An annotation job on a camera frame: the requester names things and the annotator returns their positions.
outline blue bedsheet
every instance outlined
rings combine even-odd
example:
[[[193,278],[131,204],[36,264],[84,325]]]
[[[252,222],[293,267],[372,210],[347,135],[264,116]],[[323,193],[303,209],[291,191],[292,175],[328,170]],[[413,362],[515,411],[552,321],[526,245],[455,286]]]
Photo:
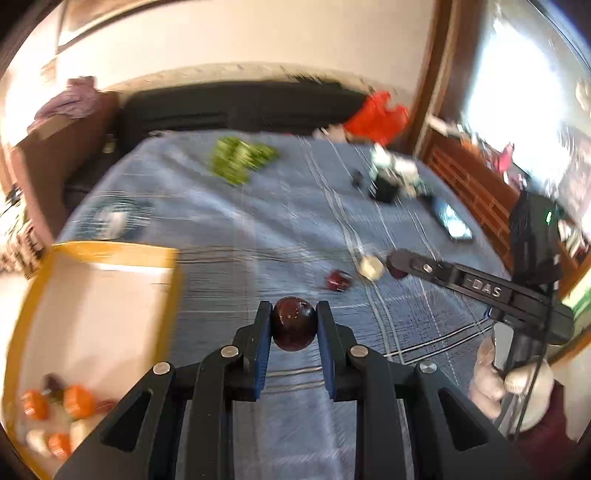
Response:
[[[232,187],[209,171],[217,139],[229,134],[273,145],[280,159]],[[490,328],[481,320],[484,306],[415,277],[369,282],[355,275],[355,263],[399,247],[506,272],[469,212],[422,164],[421,176],[468,224],[474,243],[450,242],[416,200],[368,200],[350,177],[353,169],[367,171],[368,158],[366,146],[289,135],[190,132],[146,140],[109,171],[60,240],[94,238],[97,210],[119,203],[133,205],[134,241],[181,249],[186,284],[174,365],[229,343],[261,300],[295,295],[314,305],[328,300],[335,320],[360,343],[395,362],[431,358],[467,391],[476,348]],[[334,269],[355,276],[347,292],[325,288]],[[237,479],[353,478],[355,405],[330,402],[319,365],[316,340],[296,353],[272,345],[262,398],[235,408]],[[179,478],[182,466],[181,458]]]

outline brown armrest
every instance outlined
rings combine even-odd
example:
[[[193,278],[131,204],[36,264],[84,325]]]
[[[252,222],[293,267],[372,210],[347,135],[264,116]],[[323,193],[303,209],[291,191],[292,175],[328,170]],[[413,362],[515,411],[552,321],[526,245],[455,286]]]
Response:
[[[118,106],[116,92],[102,93],[91,116],[79,120],[52,118],[12,149],[9,161],[14,176],[45,246],[55,241],[68,218],[62,200],[64,183],[75,169],[100,152]]]

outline yellow box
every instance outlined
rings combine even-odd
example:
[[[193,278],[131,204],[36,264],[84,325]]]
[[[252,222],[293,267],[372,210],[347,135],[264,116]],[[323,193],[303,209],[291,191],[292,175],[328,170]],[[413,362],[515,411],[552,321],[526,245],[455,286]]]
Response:
[[[41,479],[61,463],[29,450],[24,436],[40,427],[66,433],[65,416],[51,406],[47,421],[32,421],[21,395],[55,373],[98,400],[122,398],[166,358],[180,293],[177,258],[175,249],[118,242],[57,244],[44,256],[8,348],[2,398],[8,437]]]

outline metal screw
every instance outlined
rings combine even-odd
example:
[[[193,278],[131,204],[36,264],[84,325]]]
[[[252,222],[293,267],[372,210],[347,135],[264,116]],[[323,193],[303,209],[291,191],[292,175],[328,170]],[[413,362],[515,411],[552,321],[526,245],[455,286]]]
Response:
[[[238,355],[238,348],[233,345],[226,345],[224,348],[222,348],[220,353],[224,358],[232,358],[233,356]]]
[[[431,362],[430,360],[425,360],[424,362],[419,363],[418,367],[424,374],[432,374],[437,370],[435,362]]]
[[[364,356],[368,356],[369,350],[367,347],[363,345],[353,345],[351,347],[351,355],[357,358],[363,358]]]
[[[164,375],[170,372],[170,364],[166,362],[160,362],[159,364],[154,365],[152,372],[156,375]]]

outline finger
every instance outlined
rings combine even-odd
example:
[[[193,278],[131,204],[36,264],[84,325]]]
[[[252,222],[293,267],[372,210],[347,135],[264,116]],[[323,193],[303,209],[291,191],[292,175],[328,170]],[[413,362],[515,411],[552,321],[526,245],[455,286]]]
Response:
[[[468,396],[472,400],[472,403],[477,406],[478,410],[491,420],[494,420],[501,414],[501,403],[483,395],[473,381],[470,382],[470,386],[468,387]]]
[[[476,363],[490,365],[495,359],[495,343],[491,337],[486,337],[476,352]]]
[[[491,400],[498,401],[506,393],[503,380],[492,365],[475,368],[473,382],[480,393]]]
[[[505,378],[505,388],[509,393],[520,395],[529,391],[531,380],[534,377],[537,363],[533,362],[509,372]],[[547,395],[552,393],[554,386],[554,373],[546,360],[542,361],[540,372],[535,380],[532,395]]]

